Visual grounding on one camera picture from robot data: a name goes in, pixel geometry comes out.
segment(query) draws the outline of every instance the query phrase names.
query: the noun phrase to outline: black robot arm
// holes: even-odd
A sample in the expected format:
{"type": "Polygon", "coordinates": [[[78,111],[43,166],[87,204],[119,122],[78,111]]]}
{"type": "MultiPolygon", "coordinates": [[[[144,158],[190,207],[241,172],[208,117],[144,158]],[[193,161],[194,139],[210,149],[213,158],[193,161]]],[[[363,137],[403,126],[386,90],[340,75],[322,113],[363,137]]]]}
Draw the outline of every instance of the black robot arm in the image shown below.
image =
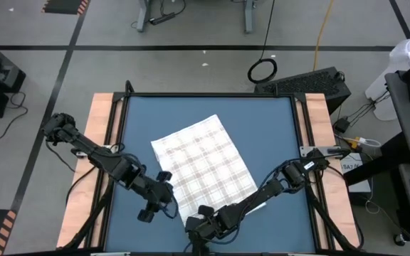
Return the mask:
{"type": "Polygon", "coordinates": [[[172,174],[159,172],[157,180],[145,176],[146,166],[131,154],[112,153],[110,149],[98,146],[75,128],[73,117],[68,114],[54,114],[45,123],[42,132],[47,142],[66,142],[86,153],[90,163],[107,173],[111,179],[126,189],[131,189],[147,200],[147,206],[140,211],[138,219],[151,222],[154,213],[162,210],[173,198],[172,185],[167,183],[172,174]]]}
{"type": "Polygon", "coordinates": [[[214,242],[219,244],[227,244],[233,241],[234,237],[228,242],[216,242],[212,241],[214,238],[223,239],[233,233],[238,232],[240,222],[244,219],[245,215],[252,211],[260,204],[268,201],[274,196],[278,196],[282,193],[297,193],[301,189],[305,188],[308,197],[310,197],[312,206],[320,214],[320,217],[324,220],[325,225],[330,229],[330,232],[336,238],[343,250],[358,250],[354,247],[347,238],[340,232],[339,228],[333,223],[327,212],[320,205],[319,199],[312,191],[311,185],[306,178],[310,171],[318,169],[325,169],[330,164],[325,158],[314,158],[313,160],[307,160],[306,163],[301,163],[298,159],[285,161],[275,170],[270,172],[267,178],[271,175],[273,177],[263,182],[263,185],[249,197],[245,198],[239,203],[229,206],[223,206],[219,210],[215,211],[208,206],[200,206],[199,214],[203,215],[203,218],[189,217],[186,221],[185,231],[188,233],[189,240],[192,244],[193,255],[208,255],[209,248],[206,246],[207,242],[214,242]],[[285,180],[278,179],[278,174],[282,173],[285,180]]]}

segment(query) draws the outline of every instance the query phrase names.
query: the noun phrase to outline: white plaid napkin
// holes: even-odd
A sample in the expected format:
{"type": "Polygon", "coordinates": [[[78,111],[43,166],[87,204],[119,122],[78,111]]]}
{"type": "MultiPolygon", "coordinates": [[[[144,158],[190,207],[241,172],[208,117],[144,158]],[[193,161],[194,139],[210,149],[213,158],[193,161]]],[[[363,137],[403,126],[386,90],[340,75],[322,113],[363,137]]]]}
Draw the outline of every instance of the white plaid napkin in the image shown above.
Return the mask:
{"type": "Polygon", "coordinates": [[[151,144],[162,170],[172,173],[170,183],[183,224],[189,216],[198,216],[200,205],[218,210],[257,190],[217,115],[151,144]]]}

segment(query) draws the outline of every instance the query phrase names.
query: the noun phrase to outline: metal stand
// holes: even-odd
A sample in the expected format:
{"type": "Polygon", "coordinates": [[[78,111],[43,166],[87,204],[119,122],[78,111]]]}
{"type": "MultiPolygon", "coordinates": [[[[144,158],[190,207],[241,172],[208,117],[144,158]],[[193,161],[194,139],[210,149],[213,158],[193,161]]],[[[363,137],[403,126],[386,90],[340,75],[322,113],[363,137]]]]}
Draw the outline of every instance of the metal stand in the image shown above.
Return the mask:
{"type": "Polygon", "coordinates": [[[137,31],[143,32],[145,23],[151,17],[151,3],[150,0],[139,0],[140,12],[137,20],[137,31]]]}
{"type": "MultiPolygon", "coordinates": [[[[139,0],[140,12],[137,20],[137,31],[143,32],[144,25],[151,17],[151,0],[139,0]]],[[[245,1],[245,33],[253,32],[254,0],[245,1]]]]}
{"type": "Polygon", "coordinates": [[[253,32],[253,7],[254,7],[254,0],[246,0],[245,2],[245,33],[253,32]]]}

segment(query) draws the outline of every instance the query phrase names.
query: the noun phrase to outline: table leg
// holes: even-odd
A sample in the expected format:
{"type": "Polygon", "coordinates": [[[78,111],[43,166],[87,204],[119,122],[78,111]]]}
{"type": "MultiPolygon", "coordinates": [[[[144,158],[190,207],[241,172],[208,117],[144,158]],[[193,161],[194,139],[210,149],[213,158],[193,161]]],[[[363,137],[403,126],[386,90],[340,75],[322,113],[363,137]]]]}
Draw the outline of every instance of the table leg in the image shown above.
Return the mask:
{"type": "Polygon", "coordinates": [[[410,151],[403,132],[382,145],[381,152],[381,157],[345,173],[347,185],[366,181],[383,171],[397,169],[399,164],[410,163],[410,151]]]}
{"type": "Polygon", "coordinates": [[[245,33],[253,32],[253,5],[254,0],[245,2],[245,33]]]}
{"type": "Polygon", "coordinates": [[[140,12],[137,20],[137,31],[143,32],[145,23],[151,17],[151,3],[150,0],[139,0],[140,12]]]}

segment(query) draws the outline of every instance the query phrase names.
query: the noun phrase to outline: black keyboard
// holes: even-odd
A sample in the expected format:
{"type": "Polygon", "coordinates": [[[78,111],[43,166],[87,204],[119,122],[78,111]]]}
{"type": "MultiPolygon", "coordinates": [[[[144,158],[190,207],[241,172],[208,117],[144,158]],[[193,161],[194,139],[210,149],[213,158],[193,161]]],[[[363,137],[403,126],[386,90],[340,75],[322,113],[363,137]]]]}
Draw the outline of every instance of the black keyboard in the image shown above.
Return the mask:
{"type": "Polygon", "coordinates": [[[340,92],[337,87],[337,79],[333,78],[327,71],[274,80],[263,84],[261,89],[263,92],[272,93],[275,86],[278,87],[278,92],[323,93],[325,96],[340,92]]]}

